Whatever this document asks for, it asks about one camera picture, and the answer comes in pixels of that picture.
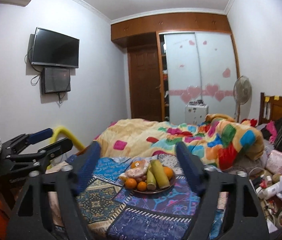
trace blue patterned sheet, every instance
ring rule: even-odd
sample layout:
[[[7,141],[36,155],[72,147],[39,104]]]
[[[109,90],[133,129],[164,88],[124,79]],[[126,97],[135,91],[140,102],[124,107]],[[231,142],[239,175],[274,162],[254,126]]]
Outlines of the blue patterned sheet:
[[[192,192],[176,156],[159,154],[148,159],[159,159],[176,173],[175,185],[154,195],[135,193],[123,187],[118,179],[132,161],[140,158],[101,158],[93,179],[77,201],[89,229],[101,239],[181,240],[195,214],[200,198]],[[67,159],[71,164],[75,157]],[[217,209],[210,239],[218,236],[224,210]]]

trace colorful quilt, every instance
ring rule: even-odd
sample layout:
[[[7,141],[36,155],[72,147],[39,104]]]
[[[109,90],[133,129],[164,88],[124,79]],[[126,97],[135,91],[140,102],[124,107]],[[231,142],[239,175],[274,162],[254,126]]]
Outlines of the colorful quilt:
[[[76,156],[66,160],[71,164]],[[80,210],[96,239],[155,239],[181,240],[196,212],[200,198],[192,192],[176,156],[157,154],[159,159],[176,173],[175,185],[159,194],[146,195],[125,189],[118,179],[132,161],[142,158],[101,158],[93,179],[77,197]],[[215,219],[209,239],[218,236],[226,203],[226,194],[220,193]],[[60,233],[64,228],[58,224]]]
[[[199,126],[185,123],[177,126],[143,119],[120,120],[95,140],[101,145],[102,157],[130,158],[162,153],[174,155],[176,143],[182,141],[203,163],[221,170],[230,168],[237,154],[256,160],[264,149],[260,131],[222,114],[208,114]]]

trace electric fan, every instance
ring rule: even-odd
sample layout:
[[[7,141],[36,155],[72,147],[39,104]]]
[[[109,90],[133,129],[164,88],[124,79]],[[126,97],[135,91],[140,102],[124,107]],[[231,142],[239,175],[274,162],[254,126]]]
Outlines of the electric fan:
[[[241,105],[244,105],[251,97],[252,86],[246,76],[240,76],[234,84],[233,95],[236,102],[235,117],[239,112]]]

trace tv screen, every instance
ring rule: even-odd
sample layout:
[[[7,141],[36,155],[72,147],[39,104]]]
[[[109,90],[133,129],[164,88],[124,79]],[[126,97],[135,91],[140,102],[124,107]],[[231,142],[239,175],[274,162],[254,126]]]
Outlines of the tv screen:
[[[36,28],[33,65],[79,67],[79,40],[53,31]]]

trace yellow foam pipe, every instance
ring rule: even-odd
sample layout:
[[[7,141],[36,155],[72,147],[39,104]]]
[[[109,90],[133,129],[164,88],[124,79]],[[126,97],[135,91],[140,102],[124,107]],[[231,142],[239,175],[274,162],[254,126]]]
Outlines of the yellow foam pipe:
[[[53,130],[53,135],[50,138],[50,144],[55,143],[59,137],[59,135],[62,134],[65,137],[67,137],[68,139],[70,139],[73,143],[73,145],[79,150],[82,151],[83,149],[85,149],[85,146],[73,135],[73,133],[71,133],[67,128],[65,128],[64,126],[59,126],[56,129]],[[47,170],[51,169],[52,166],[49,165],[47,167]]]

